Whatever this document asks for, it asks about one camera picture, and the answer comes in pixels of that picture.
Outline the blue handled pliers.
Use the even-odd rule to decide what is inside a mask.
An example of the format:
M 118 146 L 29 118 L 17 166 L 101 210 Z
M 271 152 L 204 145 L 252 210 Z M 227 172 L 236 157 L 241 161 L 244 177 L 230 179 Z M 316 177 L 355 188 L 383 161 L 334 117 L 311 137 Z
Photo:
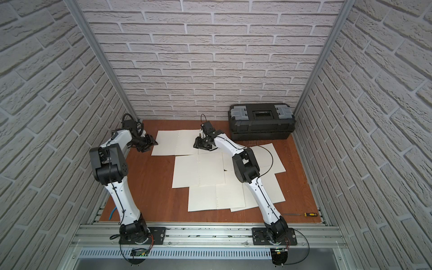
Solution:
M 119 212 L 117 207 L 114 207 L 114 209 L 110 212 L 109 221 L 118 221 L 118 219 L 119 219 Z

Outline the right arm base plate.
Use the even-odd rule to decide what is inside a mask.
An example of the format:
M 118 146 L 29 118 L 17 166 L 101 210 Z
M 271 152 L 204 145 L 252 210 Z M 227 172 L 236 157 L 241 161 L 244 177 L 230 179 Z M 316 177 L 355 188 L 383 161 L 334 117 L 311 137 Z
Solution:
M 254 245 L 298 245 L 297 236 L 293 228 L 288 228 L 288 232 L 282 240 L 275 243 L 270 241 L 270 237 L 267 235 L 267 230 L 264 227 L 252 228 L 252 237 Z

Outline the black plastic toolbox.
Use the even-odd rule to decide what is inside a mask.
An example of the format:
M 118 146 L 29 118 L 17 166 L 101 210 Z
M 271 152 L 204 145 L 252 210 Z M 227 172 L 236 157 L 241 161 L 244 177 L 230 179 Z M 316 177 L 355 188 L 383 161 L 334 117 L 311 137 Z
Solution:
M 234 104 L 228 111 L 234 141 L 285 140 L 295 130 L 295 116 L 286 103 Z

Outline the yellow cover notebook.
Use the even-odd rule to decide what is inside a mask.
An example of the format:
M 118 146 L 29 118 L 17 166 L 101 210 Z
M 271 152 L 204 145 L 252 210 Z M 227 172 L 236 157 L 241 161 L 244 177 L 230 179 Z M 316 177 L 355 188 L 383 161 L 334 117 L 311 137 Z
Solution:
M 172 188 L 225 184 L 221 153 L 176 156 Z

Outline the yellow handled screwdriver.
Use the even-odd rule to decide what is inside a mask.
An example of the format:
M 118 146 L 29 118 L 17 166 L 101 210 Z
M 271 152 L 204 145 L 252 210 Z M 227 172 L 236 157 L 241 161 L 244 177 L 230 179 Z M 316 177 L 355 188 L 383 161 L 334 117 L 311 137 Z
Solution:
M 304 217 L 318 217 L 317 213 L 284 213 L 285 216 L 304 216 Z

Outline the purple cover notebook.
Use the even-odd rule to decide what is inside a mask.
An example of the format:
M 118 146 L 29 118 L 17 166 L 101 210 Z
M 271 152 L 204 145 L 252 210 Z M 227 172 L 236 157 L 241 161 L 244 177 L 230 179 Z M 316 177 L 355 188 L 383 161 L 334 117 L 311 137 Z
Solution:
M 156 137 L 158 145 L 153 147 L 152 156 L 181 156 L 198 154 L 194 148 L 195 139 L 200 131 L 196 130 L 159 130 Z

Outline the open notebook front centre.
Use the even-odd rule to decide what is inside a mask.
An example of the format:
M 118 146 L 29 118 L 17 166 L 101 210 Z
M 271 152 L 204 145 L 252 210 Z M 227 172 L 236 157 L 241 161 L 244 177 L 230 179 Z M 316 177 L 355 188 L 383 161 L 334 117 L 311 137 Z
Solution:
M 188 211 L 220 210 L 245 206 L 243 184 L 233 171 L 225 172 L 224 184 L 189 188 Z

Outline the aluminium mounting rail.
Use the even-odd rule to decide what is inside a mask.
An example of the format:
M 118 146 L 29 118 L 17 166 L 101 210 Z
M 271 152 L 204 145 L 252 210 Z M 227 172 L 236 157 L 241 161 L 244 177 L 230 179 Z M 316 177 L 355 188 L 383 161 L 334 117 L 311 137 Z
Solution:
M 148 227 L 166 227 L 162 248 L 271 248 L 275 245 L 254 245 L 252 228 L 264 227 L 262 223 L 193 223 L 149 222 Z M 338 227 L 321 223 L 289 223 L 295 229 L 298 245 L 290 248 L 347 248 L 348 244 Z M 72 238 L 72 245 L 80 247 L 115 247 L 118 239 L 110 236 L 119 232 L 115 222 L 96 222 L 80 225 Z

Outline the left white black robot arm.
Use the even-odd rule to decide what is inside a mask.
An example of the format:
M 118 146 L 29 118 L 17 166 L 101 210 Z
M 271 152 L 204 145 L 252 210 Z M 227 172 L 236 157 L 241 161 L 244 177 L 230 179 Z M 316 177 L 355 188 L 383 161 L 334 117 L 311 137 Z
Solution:
M 150 231 L 129 189 L 125 155 L 130 148 L 144 153 L 157 144 L 140 121 L 125 113 L 121 128 L 113 131 L 107 142 L 90 149 L 93 177 L 111 195 L 120 217 L 120 240 L 128 244 L 145 243 Z

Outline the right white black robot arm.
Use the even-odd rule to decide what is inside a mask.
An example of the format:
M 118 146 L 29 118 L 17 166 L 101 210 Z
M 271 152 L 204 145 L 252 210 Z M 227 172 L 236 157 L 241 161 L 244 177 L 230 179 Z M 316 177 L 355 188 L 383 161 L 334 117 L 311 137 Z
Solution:
M 250 190 L 260 208 L 268 241 L 274 245 L 284 242 L 289 227 L 264 188 L 253 150 L 236 144 L 224 132 L 216 130 L 209 121 L 201 124 L 201 132 L 202 134 L 195 139 L 194 148 L 207 151 L 221 149 L 230 154 L 235 176 Z

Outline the open notebook front right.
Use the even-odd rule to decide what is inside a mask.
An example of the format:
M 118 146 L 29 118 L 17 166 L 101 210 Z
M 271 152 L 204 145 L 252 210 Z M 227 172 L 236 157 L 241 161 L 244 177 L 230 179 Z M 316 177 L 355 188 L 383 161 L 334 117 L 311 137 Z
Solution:
M 269 174 L 264 175 L 261 178 L 261 180 L 262 180 L 263 186 L 264 186 L 264 188 L 265 188 L 267 194 L 269 195 L 273 204 L 285 201 L 285 197 L 282 193 L 282 190 L 280 188 L 280 185 L 279 185 L 277 178 L 276 178 L 274 173 L 271 172 Z M 253 194 L 247 188 L 246 184 L 243 184 L 242 188 L 243 188 L 243 193 L 244 193 L 245 206 L 241 207 L 241 208 L 231 208 L 230 209 L 231 212 L 258 207 L 258 204 L 255 201 Z

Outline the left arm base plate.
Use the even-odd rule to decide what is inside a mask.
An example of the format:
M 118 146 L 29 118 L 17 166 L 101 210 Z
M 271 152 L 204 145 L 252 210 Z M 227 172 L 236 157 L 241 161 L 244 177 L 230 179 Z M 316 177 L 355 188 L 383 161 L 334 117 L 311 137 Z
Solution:
M 120 239 L 120 243 L 122 245 L 150 245 L 152 242 L 154 242 L 154 245 L 162 245 L 163 241 L 165 239 L 165 233 L 167 228 L 166 227 L 149 227 L 148 230 L 150 233 L 148 234 L 148 237 L 145 240 L 140 240 L 138 242 L 136 241 L 128 241 L 125 239 Z

